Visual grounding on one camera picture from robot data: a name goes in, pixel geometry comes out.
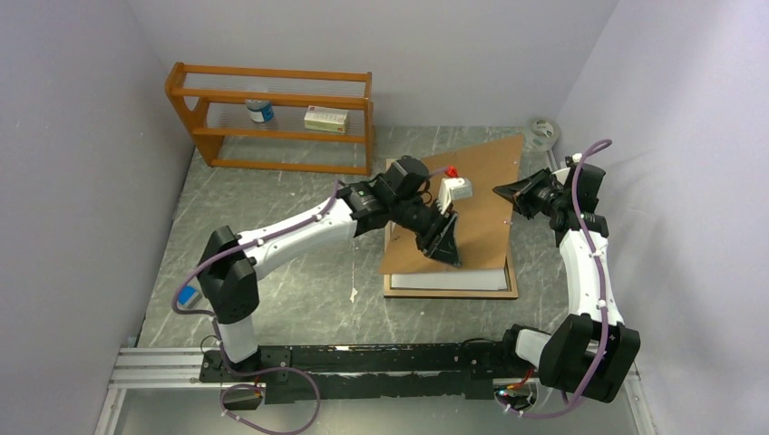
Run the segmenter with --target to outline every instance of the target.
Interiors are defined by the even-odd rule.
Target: metal frame
[[[203,348],[203,351],[211,350],[215,348]],[[197,347],[121,349],[112,370],[107,397],[94,434],[114,434],[128,390],[221,390],[234,383],[200,382],[198,376],[202,364],[203,354]],[[519,381],[519,379],[499,379],[494,380],[493,383],[497,385]],[[656,434],[635,364],[625,378],[624,385],[628,392],[628,401],[638,433]]]

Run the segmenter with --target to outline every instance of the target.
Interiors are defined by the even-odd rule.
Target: small cardboard box
[[[305,128],[308,130],[347,133],[347,111],[327,107],[309,106],[305,114]]]

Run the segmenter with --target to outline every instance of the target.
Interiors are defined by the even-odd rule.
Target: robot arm
[[[458,214],[452,203],[470,196],[472,187],[466,179],[444,179],[438,200],[428,205],[420,189],[429,183],[424,164],[406,156],[386,173],[342,185],[332,198],[274,225],[239,234],[229,227],[214,231],[201,263],[237,245],[248,246],[198,275],[201,290],[217,316],[229,359],[235,364],[258,361],[258,340],[251,321],[259,304],[258,281],[310,249],[360,236],[393,221],[414,232],[416,247],[426,257],[461,266],[454,238]]]
[[[568,159],[569,168],[556,173],[543,169],[533,176],[494,191],[513,204],[516,213],[533,218],[542,213],[550,217],[556,247],[566,266],[569,290],[569,315],[553,334],[514,325],[503,338],[510,353],[530,362],[540,375],[542,384],[565,392],[574,392],[595,356],[593,343],[601,330],[600,277],[596,258],[603,269],[605,304],[608,315],[608,345],[599,368],[583,396],[610,402],[628,373],[638,353],[638,332],[624,325],[611,291],[606,252],[608,227],[606,219],[595,214],[598,190],[605,175],[603,169],[583,165],[579,185],[571,186],[576,162]],[[579,226],[571,203],[571,190],[577,189],[582,218],[587,224],[596,254]]]

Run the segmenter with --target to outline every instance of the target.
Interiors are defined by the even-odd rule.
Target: gray table surface
[[[486,127],[377,127],[375,171],[385,160],[417,158],[496,140],[520,130]],[[363,163],[356,145],[296,144],[235,138],[226,157],[319,163]],[[525,150],[520,177],[546,167],[546,154]],[[147,309],[140,347],[189,347],[211,334],[204,316],[170,309],[174,287],[197,264],[214,229],[264,227],[311,208],[330,193],[335,179],[365,177],[289,171],[209,168],[195,154]],[[437,343],[471,337],[500,339],[513,324],[552,332],[568,308],[566,274],[545,217],[516,216],[511,252],[517,300],[384,299],[377,268],[384,234],[373,231],[295,258],[259,283],[254,327],[262,344]],[[355,301],[350,300],[353,287]],[[199,306],[208,306],[203,300]]]

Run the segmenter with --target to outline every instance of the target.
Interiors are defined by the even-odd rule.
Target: gray tile floor
[[[486,127],[377,127],[375,170],[385,159],[417,158],[519,131]],[[351,144],[284,140],[229,140],[230,158],[349,164],[363,163]],[[547,166],[543,153],[524,151],[521,177]],[[288,171],[209,168],[196,154],[170,232],[141,347],[188,347],[211,334],[203,316],[170,309],[173,287],[197,264],[212,230],[242,231],[272,224],[324,200],[334,179],[362,177]],[[511,227],[513,267],[521,297],[509,301],[417,300],[382,297],[377,268],[384,235],[374,231],[352,242],[298,257],[259,283],[254,327],[262,344],[434,343],[481,336],[500,339],[512,324],[552,332],[567,313],[566,274],[545,217],[516,216]],[[353,286],[358,291],[350,301]]]

